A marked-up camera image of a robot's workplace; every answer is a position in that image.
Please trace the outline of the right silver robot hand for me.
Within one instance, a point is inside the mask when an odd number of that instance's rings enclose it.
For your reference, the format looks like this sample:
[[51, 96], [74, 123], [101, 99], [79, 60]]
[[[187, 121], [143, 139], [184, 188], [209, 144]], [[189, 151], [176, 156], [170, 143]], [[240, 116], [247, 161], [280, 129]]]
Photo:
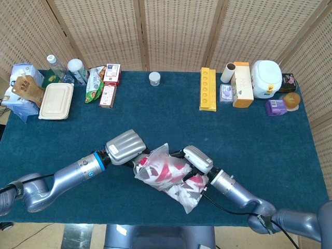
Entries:
[[193, 145], [189, 145], [182, 150], [175, 151], [171, 153], [170, 156], [185, 159], [189, 162], [191, 170], [183, 177], [183, 182], [197, 174], [201, 176], [207, 175], [213, 167], [213, 160]]

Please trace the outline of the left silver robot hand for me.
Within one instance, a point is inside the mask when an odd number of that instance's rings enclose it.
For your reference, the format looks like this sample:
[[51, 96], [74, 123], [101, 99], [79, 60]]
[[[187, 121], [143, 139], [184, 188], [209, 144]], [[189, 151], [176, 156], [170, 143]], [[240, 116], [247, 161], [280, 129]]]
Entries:
[[106, 153], [113, 165], [125, 164], [146, 149], [145, 143], [133, 129], [109, 140], [105, 145]]

